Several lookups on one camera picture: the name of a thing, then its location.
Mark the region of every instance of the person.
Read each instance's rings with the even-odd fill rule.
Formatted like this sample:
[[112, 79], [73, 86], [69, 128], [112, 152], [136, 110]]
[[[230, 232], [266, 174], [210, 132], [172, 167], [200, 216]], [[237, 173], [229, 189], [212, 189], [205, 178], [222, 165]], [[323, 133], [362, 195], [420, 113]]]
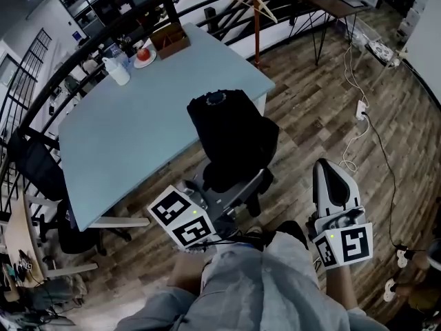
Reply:
[[263, 249], [216, 245], [205, 268], [199, 254], [180, 253], [167, 286], [116, 331], [387, 330], [357, 306], [349, 266], [328, 270], [327, 295], [320, 291], [296, 222], [284, 222], [263, 241]]
[[[98, 63], [94, 60], [92, 55], [89, 54], [87, 59], [83, 62], [84, 71], [88, 74], [92, 74], [97, 67], [98, 67]], [[102, 80], [104, 80], [104, 78], [105, 76], [101, 72], [99, 72], [95, 76], [96, 82], [101, 82]]]
[[[437, 248], [438, 244], [439, 241], [434, 241], [431, 245], [433, 250], [431, 257], [435, 261], [441, 261], [441, 250]], [[415, 314], [421, 316], [420, 322], [423, 321], [423, 325], [440, 325], [441, 314], [434, 316], [435, 311], [440, 311], [441, 306], [439, 305], [441, 272], [436, 268], [438, 265], [435, 262], [431, 267], [429, 255], [425, 251], [399, 250], [397, 256], [398, 266], [403, 268], [407, 265], [407, 261], [412, 261], [419, 270], [426, 272], [426, 276], [420, 283], [397, 283], [394, 278], [389, 279], [384, 287], [384, 301], [390, 302], [396, 297], [406, 298], [409, 307], [418, 311]]]
[[[69, 93], [74, 92], [78, 85], [79, 82], [71, 74], [65, 77], [64, 86]], [[81, 98], [84, 98], [87, 95], [87, 92], [83, 88], [78, 89], [78, 93], [80, 94]]]

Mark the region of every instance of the laminate flooring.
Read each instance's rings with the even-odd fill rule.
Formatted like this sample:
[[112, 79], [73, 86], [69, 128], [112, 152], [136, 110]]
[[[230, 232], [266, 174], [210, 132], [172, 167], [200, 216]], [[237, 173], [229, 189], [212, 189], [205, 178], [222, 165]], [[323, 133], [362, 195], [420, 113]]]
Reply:
[[[387, 45], [395, 45], [393, 34], [401, 17], [389, 6], [383, 5], [380, 10], [364, 12], [359, 17], [380, 33]], [[263, 55], [263, 72], [276, 83], [265, 107], [265, 116], [280, 127], [277, 153], [270, 165], [275, 179], [260, 198], [263, 213], [259, 217], [252, 219], [245, 209], [239, 213], [242, 229], [254, 224], [274, 229], [290, 219], [304, 227], [315, 210], [314, 163], [321, 157], [339, 163], [349, 140], [366, 130], [367, 122], [357, 121], [354, 116], [361, 92], [343, 76], [343, 55], [347, 48], [344, 37], [330, 27], [318, 67], [314, 65], [310, 34]], [[354, 59], [359, 54], [353, 50]], [[404, 65], [388, 71], [370, 90], [379, 71], [380, 64], [369, 55], [354, 74], [366, 92], [370, 104], [367, 113], [382, 138], [396, 175], [391, 236], [395, 243], [425, 248], [431, 240], [438, 208], [435, 198], [439, 195], [441, 179], [441, 113]], [[190, 177], [204, 157], [201, 145], [196, 143], [148, 179], [124, 203], [128, 212], [121, 212], [148, 217], [144, 206], [169, 184]], [[384, 283], [398, 272], [395, 249], [389, 238], [393, 181], [372, 129], [352, 143], [347, 158], [358, 166], [353, 177], [368, 219], [373, 223], [374, 256], [352, 266], [354, 286], [360, 307], [385, 323], [403, 302], [382, 300]], [[91, 260], [100, 265], [98, 270], [83, 274], [89, 288], [85, 305], [66, 313], [80, 329], [113, 330], [119, 319], [136, 312], [165, 283], [176, 254], [172, 240], [155, 222], [147, 229], [133, 228], [130, 233], [133, 237], [130, 243], [112, 235], [104, 236], [107, 257], [94, 251], [62, 258], [56, 254], [60, 265]], [[313, 246], [310, 250], [318, 256]], [[323, 268], [318, 275], [324, 290]], [[422, 276], [409, 266], [401, 278], [414, 277]]]

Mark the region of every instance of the white cable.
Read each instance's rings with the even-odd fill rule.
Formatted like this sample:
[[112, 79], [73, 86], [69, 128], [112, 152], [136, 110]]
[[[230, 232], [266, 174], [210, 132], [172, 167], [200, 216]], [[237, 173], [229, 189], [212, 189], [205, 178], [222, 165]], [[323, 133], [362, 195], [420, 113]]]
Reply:
[[345, 159], [345, 155], [346, 155], [346, 152], [348, 151], [349, 146], [351, 145], [352, 141], [355, 141], [355, 140], [359, 139], [360, 137], [364, 136], [369, 131], [369, 128], [371, 127], [371, 123], [369, 122], [369, 119], [366, 116], [364, 116], [364, 118], [367, 120], [367, 129], [366, 129], [366, 131], [363, 132], [360, 136], [353, 137], [351, 140], [349, 140], [349, 143], [347, 144], [346, 150], [343, 152], [343, 160], [338, 164], [339, 166], [341, 166], [342, 163], [344, 163], [347, 166], [347, 169], [349, 169], [353, 173], [355, 173], [358, 168], [357, 168], [357, 166], [355, 165], [354, 162], [347, 161]]
[[[349, 62], [349, 69], [351, 70], [351, 76], [352, 76], [353, 81], [355, 82], [355, 85], [352, 82], [350, 82], [350, 80], [347, 78], [347, 75], [346, 75], [346, 72], [347, 72], [346, 54], [348, 53], [348, 51], [351, 51], [351, 53], [350, 53], [351, 60]], [[349, 46], [349, 48], [347, 48], [346, 53], [343, 56], [343, 60], [345, 61], [345, 79], [346, 79], [346, 81], [348, 81], [349, 84], [351, 84], [355, 88], [358, 88], [361, 91], [361, 94], [363, 95], [363, 97], [361, 98], [361, 101], [363, 102], [363, 99], [365, 99], [366, 100], [366, 108], [369, 108], [369, 101], [368, 101], [368, 99], [367, 99], [367, 97], [365, 95], [365, 92], [358, 85], [358, 82], [357, 82], [357, 80], [356, 80], [356, 78], [355, 78], [355, 76], [353, 75], [353, 72], [352, 72], [352, 44]]]

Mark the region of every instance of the plastic bottle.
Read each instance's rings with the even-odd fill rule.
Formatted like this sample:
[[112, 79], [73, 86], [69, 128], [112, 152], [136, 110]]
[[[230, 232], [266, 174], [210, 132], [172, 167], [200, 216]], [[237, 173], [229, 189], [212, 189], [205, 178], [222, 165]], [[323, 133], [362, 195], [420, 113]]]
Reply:
[[112, 58], [115, 58], [126, 70], [129, 70], [130, 59], [116, 44], [112, 46]]
[[103, 58], [103, 63], [105, 65], [105, 69], [107, 72], [109, 72], [109, 75], [120, 86], [125, 85], [130, 80], [129, 72], [115, 58]]

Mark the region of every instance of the person's arm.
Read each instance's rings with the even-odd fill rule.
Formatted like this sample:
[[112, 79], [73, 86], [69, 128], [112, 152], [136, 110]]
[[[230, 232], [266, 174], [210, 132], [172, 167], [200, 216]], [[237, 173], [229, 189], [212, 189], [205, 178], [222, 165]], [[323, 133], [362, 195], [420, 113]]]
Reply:
[[135, 315], [121, 320], [115, 331], [168, 330], [180, 322], [199, 295], [203, 258], [201, 254], [180, 253], [167, 287], [151, 297]]
[[429, 328], [431, 325], [441, 324], [441, 314], [436, 314], [434, 317], [429, 317], [422, 323], [424, 328]]
[[326, 271], [326, 294], [346, 310], [357, 308], [357, 298], [348, 265]]

